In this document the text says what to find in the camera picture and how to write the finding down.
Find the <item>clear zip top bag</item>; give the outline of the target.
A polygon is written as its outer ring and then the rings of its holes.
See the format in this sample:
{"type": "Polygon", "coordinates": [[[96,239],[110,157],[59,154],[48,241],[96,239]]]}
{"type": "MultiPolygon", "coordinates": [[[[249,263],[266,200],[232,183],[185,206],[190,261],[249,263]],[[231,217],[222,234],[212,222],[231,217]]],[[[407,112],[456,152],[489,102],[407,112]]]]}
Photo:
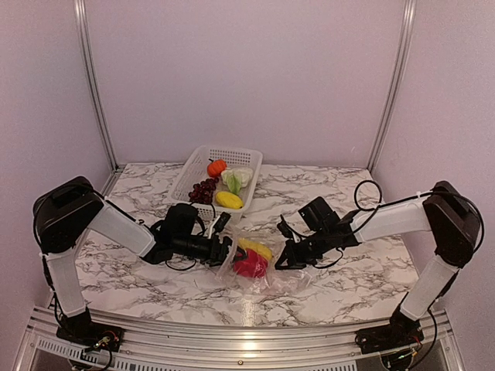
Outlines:
{"type": "Polygon", "coordinates": [[[312,276],[304,270],[277,270],[283,242],[266,231],[230,228],[226,235],[232,246],[220,265],[216,280],[243,294],[289,295],[305,290],[312,276]]]}

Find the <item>fake red pepper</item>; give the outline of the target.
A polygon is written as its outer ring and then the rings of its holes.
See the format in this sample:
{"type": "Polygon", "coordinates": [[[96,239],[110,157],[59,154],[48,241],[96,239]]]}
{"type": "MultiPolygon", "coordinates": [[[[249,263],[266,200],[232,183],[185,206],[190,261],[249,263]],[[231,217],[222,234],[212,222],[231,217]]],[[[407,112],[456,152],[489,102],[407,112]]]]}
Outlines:
{"type": "Polygon", "coordinates": [[[252,250],[246,250],[247,260],[234,263],[233,270],[236,274],[247,278],[262,278],[266,275],[268,261],[252,250]]]}

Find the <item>fake purple grapes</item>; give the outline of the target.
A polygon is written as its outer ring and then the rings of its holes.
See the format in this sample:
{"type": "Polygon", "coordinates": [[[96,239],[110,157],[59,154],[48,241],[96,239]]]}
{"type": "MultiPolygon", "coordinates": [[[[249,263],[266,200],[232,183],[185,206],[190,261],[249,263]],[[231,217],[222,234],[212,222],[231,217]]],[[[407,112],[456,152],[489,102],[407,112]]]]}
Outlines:
{"type": "Polygon", "coordinates": [[[208,178],[193,185],[189,192],[189,202],[210,205],[213,202],[213,194],[217,189],[218,178],[208,178]]]}

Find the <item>fake white cauliflower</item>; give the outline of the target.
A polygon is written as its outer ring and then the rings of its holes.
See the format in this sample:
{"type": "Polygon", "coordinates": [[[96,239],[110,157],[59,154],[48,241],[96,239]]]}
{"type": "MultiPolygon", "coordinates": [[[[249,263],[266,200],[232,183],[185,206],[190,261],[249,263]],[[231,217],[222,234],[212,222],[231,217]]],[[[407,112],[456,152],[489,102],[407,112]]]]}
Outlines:
{"type": "Polygon", "coordinates": [[[227,168],[221,172],[221,180],[229,192],[238,196],[241,190],[248,186],[254,175],[252,168],[227,168]]]}

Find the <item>fake orange tomato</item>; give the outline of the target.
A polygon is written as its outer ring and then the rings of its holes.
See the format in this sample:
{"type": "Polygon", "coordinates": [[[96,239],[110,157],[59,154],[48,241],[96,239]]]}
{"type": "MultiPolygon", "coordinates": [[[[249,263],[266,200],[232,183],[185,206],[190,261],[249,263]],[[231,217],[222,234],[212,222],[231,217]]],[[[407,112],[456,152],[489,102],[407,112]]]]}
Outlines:
{"type": "Polygon", "coordinates": [[[227,163],[223,159],[210,160],[210,164],[207,166],[207,174],[211,178],[217,178],[221,176],[221,173],[227,169],[227,163]]]}

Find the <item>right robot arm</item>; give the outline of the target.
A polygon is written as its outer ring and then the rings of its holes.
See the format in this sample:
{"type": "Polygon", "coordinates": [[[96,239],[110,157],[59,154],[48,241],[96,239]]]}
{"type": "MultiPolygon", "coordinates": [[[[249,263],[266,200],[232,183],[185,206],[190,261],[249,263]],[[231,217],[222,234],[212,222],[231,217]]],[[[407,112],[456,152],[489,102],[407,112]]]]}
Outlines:
{"type": "Polygon", "coordinates": [[[382,237],[415,232],[433,235],[433,258],[384,327],[383,339],[391,346],[401,345],[412,335],[420,318],[449,290],[485,237],[483,216],[477,206],[447,181],[394,202],[380,202],[371,208],[357,206],[345,216],[338,216],[318,196],[303,206],[299,215],[312,234],[304,236],[285,220],[280,221],[278,229],[286,241],[275,264],[278,270],[317,267],[318,260],[331,250],[344,252],[382,237]]]}

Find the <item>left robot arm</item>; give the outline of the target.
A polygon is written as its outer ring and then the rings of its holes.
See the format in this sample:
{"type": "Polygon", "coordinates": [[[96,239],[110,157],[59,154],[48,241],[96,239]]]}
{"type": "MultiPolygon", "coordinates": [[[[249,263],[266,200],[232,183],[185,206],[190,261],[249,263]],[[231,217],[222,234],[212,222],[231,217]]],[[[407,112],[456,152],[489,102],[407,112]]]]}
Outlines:
{"type": "Polygon", "coordinates": [[[78,240],[87,231],[128,249],[148,264],[165,263],[181,255],[216,267],[230,254],[240,252],[230,237],[220,235],[230,221],[229,213],[221,213],[205,225],[197,208],[178,203],[164,219],[147,226],[103,197],[83,176],[40,196],[32,207],[32,217],[60,327],[82,344],[92,343],[98,334],[75,264],[78,240]]]}

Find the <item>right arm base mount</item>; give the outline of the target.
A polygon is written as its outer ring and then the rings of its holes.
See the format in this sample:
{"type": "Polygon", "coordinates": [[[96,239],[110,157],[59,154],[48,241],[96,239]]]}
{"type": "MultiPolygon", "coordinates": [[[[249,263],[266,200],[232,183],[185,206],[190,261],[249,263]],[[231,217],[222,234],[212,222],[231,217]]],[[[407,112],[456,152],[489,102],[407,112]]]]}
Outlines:
{"type": "Polygon", "coordinates": [[[419,320],[413,321],[397,306],[386,325],[356,331],[355,343],[363,354],[382,352],[424,340],[419,320]]]}

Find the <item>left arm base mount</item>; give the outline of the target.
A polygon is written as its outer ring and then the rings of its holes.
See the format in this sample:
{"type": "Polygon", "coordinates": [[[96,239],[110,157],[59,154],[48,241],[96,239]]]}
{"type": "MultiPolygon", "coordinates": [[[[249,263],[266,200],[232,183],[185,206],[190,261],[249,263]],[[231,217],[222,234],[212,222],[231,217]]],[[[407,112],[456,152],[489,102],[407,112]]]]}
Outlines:
{"type": "Polygon", "coordinates": [[[58,314],[59,327],[56,336],[79,345],[85,345],[90,350],[106,348],[117,352],[125,333],[124,329],[115,325],[94,322],[88,308],[78,315],[68,317],[58,314]]]}

